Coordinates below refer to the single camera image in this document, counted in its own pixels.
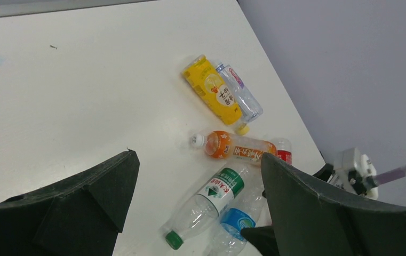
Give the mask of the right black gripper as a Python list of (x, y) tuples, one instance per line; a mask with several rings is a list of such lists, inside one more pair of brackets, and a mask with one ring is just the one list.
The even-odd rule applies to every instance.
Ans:
[[(333, 165), (326, 163), (314, 177), (328, 182), (333, 175)], [(263, 256), (280, 256), (274, 229), (272, 226), (243, 228), (241, 235)]]

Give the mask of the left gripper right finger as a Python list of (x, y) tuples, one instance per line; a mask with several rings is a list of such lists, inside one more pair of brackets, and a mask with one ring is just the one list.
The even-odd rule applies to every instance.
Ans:
[(265, 153), (261, 174), (280, 255), (406, 255), (406, 207), (361, 197)]

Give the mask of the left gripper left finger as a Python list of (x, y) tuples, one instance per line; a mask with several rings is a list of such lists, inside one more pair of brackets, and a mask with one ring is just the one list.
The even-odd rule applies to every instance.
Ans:
[(0, 202), (0, 255), (112, 255), (140, 162), (133, 150)]

